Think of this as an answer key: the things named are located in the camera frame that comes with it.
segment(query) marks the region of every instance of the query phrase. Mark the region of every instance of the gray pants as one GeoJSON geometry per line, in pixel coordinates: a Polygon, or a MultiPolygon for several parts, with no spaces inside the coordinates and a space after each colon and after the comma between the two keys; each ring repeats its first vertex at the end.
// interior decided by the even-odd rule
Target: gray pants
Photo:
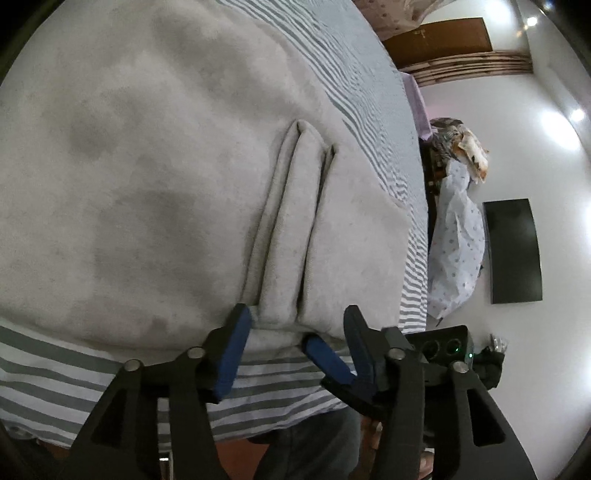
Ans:
{"type": "Polygon", "coordinates": [[[361,418],[347,407],[253,441],[270,442],[254,480],[347,480],[359,459],[361,418]]]}

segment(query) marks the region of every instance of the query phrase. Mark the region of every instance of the black tv screen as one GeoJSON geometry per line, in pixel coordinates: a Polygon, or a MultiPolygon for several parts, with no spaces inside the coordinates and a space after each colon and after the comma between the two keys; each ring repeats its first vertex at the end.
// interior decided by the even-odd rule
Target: black tv screen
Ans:
{"type": "Polygon", "coordinates": [[[542,299],[538,236],[530,201],[484,202],[493,303],[542,299]]]}

